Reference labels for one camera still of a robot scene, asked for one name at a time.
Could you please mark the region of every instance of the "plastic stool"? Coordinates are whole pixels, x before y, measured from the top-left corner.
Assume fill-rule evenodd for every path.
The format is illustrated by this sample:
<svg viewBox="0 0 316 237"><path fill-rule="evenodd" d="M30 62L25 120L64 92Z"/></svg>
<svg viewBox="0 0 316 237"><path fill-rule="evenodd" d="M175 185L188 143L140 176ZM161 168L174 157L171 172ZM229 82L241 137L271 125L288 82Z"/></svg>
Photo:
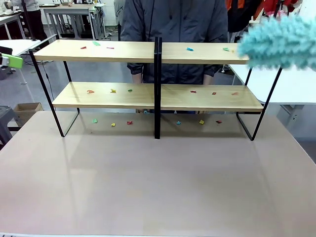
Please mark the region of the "plastic stool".
<svg viewBox="0 0 316 237"><path fill-rule="evenodd" d="M0 105L0 140L4 145L12 138L11 132L8 128L8 123L12 119L20 122L20 119L10 106Z"/></svg>

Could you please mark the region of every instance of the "shelf board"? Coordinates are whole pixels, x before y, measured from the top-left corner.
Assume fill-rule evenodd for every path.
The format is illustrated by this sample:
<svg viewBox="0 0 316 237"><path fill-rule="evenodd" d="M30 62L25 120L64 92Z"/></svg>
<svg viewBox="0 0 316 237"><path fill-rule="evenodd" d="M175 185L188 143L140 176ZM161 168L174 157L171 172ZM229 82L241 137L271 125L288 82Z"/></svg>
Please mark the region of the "shelf board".
<svg viewBox="0 0 316 237"><path fill-rule="evenodd" d="M239 58L238 43L164 43L162 63L169 64L247 64L247 57Z"/></svg>
<svg viewBox="0 0 316 237"><path fill-rule="evenodd" d="M34 55L37 60L153 63L154 42L98 41L59 39ZM162 62L169 64L246 64L239 58L237 43L163 43Z"/></svg>
<svg viewBox="0 0 316 237"><path fill-rule="evenodd" d="M98 41L98 43L100 46L95 46L92 40L58 39L34 55L36 60L53 61L154 62L154 42Z"/></svg>
<svg viewBox="0 0 316 237"><path fill-rule="evenodd" d="M153 109L154 85L71 82L53 101L63 108ZM162 110L260 112L262 105L246 86L169 85L161 87Z"/></svg>

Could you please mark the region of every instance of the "blue fluffy duster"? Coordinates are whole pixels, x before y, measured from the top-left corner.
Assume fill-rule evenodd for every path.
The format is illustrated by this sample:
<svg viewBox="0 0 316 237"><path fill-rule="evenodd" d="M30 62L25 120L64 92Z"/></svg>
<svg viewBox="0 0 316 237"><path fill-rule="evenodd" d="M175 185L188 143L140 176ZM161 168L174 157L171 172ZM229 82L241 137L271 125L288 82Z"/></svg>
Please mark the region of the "blue fluffy duster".
<svg viewBox="0 0 316 237"><path fill-rule="evenodd" d="M249 29L238 52L249 57L249 66L316 70L316 20L304 21L299 16L271 18Z"/></svg>

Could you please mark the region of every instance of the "paper scrap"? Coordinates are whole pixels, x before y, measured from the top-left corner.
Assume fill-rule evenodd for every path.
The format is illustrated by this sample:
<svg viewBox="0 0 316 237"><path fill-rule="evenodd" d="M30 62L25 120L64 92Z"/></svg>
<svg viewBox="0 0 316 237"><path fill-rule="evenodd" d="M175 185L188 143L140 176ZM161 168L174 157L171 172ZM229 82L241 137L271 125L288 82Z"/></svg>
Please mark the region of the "paper scrap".
<svg viewBox="0 0 316 237"><path fill-rule="evenodd" d="M100 44L96 41L92 41L95 46L100 46Z"/></svg>

